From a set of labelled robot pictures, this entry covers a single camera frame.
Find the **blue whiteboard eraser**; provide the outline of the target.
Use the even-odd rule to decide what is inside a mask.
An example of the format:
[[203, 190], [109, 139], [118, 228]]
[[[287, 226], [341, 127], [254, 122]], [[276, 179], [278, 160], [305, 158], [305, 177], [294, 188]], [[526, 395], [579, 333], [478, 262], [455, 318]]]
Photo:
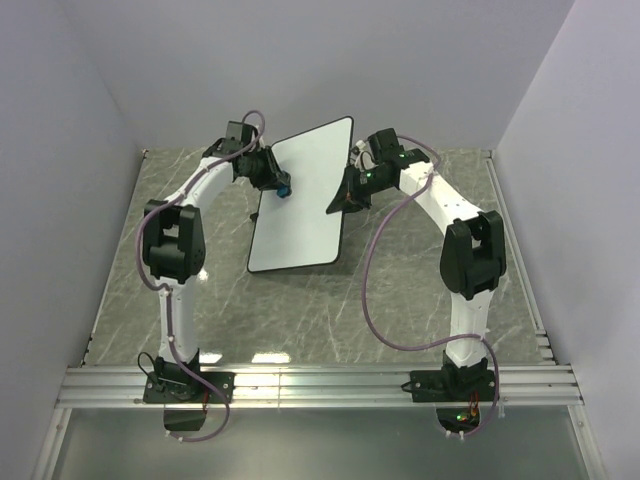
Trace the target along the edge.
[[292, 194], [292, 189], [290, 185], [282, 184], [276, 189], [276, 195], [281, 198], [287, 198]]

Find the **white whiteboard with black frame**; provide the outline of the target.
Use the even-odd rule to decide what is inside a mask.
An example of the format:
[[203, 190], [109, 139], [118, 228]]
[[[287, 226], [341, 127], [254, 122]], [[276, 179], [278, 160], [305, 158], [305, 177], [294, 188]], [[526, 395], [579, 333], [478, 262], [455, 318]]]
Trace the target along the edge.
[[292, 193], [260, 196], [247, 270], [253, 274], [335, 263], [340, 256], [343, 214], [326, 212], [341, 184], [353, 138], [350, 116], [272, 145], [291, 176]]

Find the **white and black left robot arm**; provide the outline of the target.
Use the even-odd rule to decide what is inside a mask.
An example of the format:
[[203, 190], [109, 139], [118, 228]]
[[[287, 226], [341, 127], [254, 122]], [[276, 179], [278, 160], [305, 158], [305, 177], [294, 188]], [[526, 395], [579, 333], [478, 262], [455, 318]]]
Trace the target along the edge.
[[195, 277], [206, 259], [202, 214], [239, 178], [280, 198], [292, 193], [291, 176], [263, 140], [266, 121], [242, 118], [202, 155], [195, 171], [164, 200], [150, 200], [135, 240], [138, 274], [160, 300], [161, 343], [154, 370], [180, 402], [196, 399], [204, 379], [194, 329]]

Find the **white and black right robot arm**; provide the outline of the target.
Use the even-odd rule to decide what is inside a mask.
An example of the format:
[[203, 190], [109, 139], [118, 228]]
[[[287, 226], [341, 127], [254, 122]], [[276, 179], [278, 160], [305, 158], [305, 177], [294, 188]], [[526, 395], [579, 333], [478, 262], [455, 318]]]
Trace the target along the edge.
[[356, 213], [370, 208], [372, 197], [394, 188], [404, 199], [382, 220], [368, 247], [373, 260], [377, 244], [392, 218], [416, 203], [443, 236], [439, 261], [442, 282], [450, 293], [450, 334], [444, 346], [441, 386], [455, 400], [466, 398], [477, 385], [474, 371], [495, 358], [486, 341], [488, 311], [506, 272], [502, 216], [465, 199], [439, 172], [440, 155], [426, 144], [394, 129], [379, 130], [351, 148], [340, 186], [326, 211]]

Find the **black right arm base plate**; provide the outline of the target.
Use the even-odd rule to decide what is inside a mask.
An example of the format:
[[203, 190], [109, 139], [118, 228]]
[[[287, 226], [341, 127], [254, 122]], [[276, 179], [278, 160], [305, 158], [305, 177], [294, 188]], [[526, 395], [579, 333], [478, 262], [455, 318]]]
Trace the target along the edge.
[[491, 370], [414, 370], [400, 388], [414, 403], [463, 403], [472, 399], [492, 401], [499, 385]]

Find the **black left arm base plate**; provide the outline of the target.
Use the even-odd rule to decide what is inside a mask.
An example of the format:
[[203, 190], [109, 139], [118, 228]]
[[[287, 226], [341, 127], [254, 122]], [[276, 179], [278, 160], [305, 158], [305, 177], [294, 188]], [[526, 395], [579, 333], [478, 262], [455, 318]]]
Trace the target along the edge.
[[[197, 372], [197, 375], [214, 386], [226, 400], [232, 398], [234, 373], [210, 371]], [[143, 402], [145, 404], [221, 404], [223, 400], [199, 380], [177, 368], [161, 373], [151, 373], [146, 380]]]

